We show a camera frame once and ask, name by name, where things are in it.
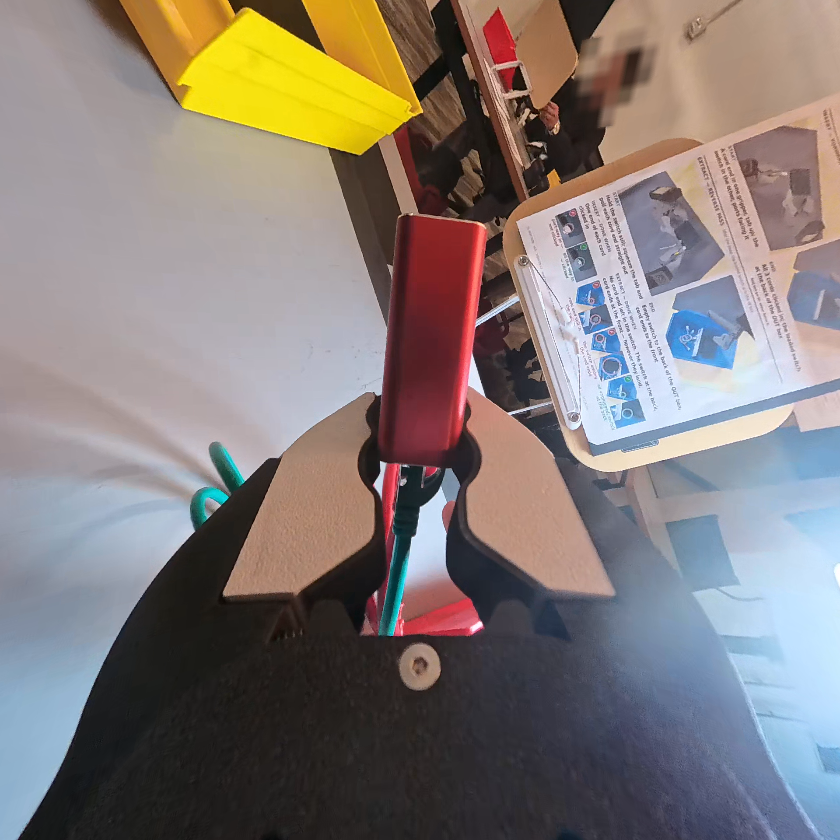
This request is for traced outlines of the metal wall conduit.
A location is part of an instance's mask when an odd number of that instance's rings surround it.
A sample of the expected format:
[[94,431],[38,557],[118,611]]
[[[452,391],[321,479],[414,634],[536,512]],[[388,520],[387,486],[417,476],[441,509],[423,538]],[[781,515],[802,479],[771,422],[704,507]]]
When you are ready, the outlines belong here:
[[713,13],[700,14],[688,20],[685,26],[683,27],[682,31],[682,35],[685,41],[687,43],[693,43],[697,41],[698,38],[700,38],[707,32],[709,26],[712,23],[724,17],[724,15],[728,14],[741,3],[742,1],[738,0],[729,1]]

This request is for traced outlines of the small red bin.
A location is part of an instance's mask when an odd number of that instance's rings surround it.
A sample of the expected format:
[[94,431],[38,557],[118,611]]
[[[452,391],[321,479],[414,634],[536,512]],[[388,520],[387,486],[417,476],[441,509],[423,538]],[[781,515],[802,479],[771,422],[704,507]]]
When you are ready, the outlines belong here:
[[482,33],[494,64],[504,65],[518,60],[516,41],[499,7],[483,24]]

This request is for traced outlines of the brown wooden desk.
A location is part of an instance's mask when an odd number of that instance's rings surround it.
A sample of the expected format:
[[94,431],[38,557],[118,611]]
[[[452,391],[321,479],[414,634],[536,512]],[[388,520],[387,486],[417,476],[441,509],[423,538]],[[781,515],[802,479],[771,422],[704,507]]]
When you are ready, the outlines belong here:
[[479,111],[486,108],[492,133],[496,138],[499,153],[504,161],[512,190],[518,203],[529,197],[525,178],[532,157],[527,146],[527,137],[518,123],[515,103],[505,98],[499,71],[492,61],[487,39],[477,26],[467,2],[449,2],[455,19],[458,44],[454,47],[454,76],[458,94],[465,95],[465,115],[479,117]]

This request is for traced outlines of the red plastic bin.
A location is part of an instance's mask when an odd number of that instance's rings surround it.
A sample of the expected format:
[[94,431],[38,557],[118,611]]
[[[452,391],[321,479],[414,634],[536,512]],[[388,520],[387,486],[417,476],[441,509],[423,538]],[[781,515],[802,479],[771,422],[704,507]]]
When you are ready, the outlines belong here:
[[482,628],[473,602],[442,578],[406,584],[395,636],[471,636]]

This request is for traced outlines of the yellow plastic bin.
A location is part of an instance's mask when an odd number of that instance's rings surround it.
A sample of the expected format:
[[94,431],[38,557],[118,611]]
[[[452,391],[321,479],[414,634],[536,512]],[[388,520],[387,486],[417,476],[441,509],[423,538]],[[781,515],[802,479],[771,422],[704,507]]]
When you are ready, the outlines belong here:
[[316,45],[247,4],[121,6],[184,110],[352,154],[423,111],[377,2],[301,2]]

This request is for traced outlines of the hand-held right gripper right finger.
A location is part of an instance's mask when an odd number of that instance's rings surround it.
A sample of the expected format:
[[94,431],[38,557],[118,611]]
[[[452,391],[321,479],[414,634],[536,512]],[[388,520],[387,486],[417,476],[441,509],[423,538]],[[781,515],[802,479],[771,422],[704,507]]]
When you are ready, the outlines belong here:
[[614,597],[552,453],[472,387],[451,469],[446,566],[471,601]]

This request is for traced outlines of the red ethernet splitter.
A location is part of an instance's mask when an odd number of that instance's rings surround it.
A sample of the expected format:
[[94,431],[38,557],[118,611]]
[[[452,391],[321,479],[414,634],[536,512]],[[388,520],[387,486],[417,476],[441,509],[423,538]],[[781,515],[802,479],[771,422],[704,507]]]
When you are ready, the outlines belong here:
[[377,431],[386,464],[447,467],[454,456],[486,245],[482,223],[421,214],[397,220]]

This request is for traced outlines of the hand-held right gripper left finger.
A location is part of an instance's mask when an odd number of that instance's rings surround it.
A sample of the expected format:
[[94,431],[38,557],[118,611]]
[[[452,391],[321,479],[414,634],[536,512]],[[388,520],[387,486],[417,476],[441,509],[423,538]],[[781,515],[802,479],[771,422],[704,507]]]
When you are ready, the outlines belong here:
[[363,479],[367,392],[301,435],[280,458],[223,590],[227,601],[300,596],[365,548],[382,516]]

